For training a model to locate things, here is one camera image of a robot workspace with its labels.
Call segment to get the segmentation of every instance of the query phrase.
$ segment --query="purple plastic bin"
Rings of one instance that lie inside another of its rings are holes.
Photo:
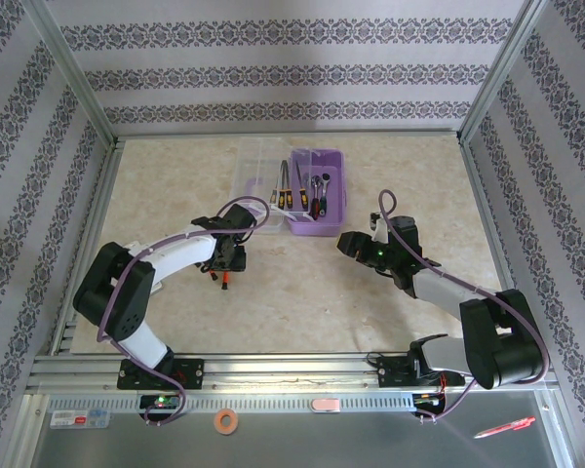
[[[299,216],[298,221],[287,218],[292,234],[296,236],[324,236],[337,237],[340,234],[340,228],[346,220],[347,213],[347,186],[346,177],[344,176],[344,154],[337,149],[312,149],[311,155],[308,150],[294,150],[291,154],[292,164],[299,161],[301,165],[304,158],[311,157],[311,174],[320,176],[323,173],[330,175],[328,184],[328,209],[324,217],[319,217],[316,221]],[[291,172],[291,189],[292,193],[299,193],[299,181],[294,176],[294,169]],[[309,188],[308,202],[312,203],[314,190]]]

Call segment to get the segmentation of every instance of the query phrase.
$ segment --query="label sticker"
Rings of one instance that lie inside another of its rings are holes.
[[[108,427],[110,412],[105,409],[57,410],[52,413],[51,429],[101,429]]]
[[[73,410],[73,411],[55,411],[52,413],[50,420],[51,427],[59,426],[73,426],[74,424],[84,424],[87,422],[87,411]]]

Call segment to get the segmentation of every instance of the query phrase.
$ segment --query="pink eraser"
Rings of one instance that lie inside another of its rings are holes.
[[[317,398],[312,400],[314,412],[340,412],[340,400],[337,398]]]

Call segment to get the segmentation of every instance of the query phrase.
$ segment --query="orange washer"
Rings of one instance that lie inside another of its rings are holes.
[[[227,426],[223,425],[223,418],[225,416],[230,418],[230,423]],[[229,436],[236,430],[237,427],[238,415],[232,409],[222,409],[214,416],[214,429],[216,429],[216,432],[219,434]]]

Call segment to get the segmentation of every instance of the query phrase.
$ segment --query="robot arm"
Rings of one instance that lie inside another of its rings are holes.
[[[395,216],[388,222],[415,253],[422,255],[412,217]],[[463,339],[435,335],[410,345],[410,371],[416,377],[456,371],[472,374],[482,387],[490,389],[540,373],[542,355],[519,320],[489,298],[425,268],[402,247],[379,214],[370,216],[370,228],[375,231],[373,237],[362,232],[343,233],[338,249],[382,276],[390,276],[395,286],[411,297],[431,302],[461,321]],[[440,264],[426,260],[444,272]],[[495,295],[536,329],[520,292],[508,290]]]
[[[186,239],[152,252],[148,261],[135,263],[117,295],[104,332],[148,368],[169,375],[174,353],[145,322],[152,286],[192,264],[203,264],[202,271],[244,271],[242,235],[210,232],[249,229],[255,223],[254,216],[239,205],[233,205],[224,217],[194,219],[193,225],[178,233]],[[74,296],[74,308],[99,327],[118,278],[138,253],[154,244],[131,250],[116,243],[103,246]]]

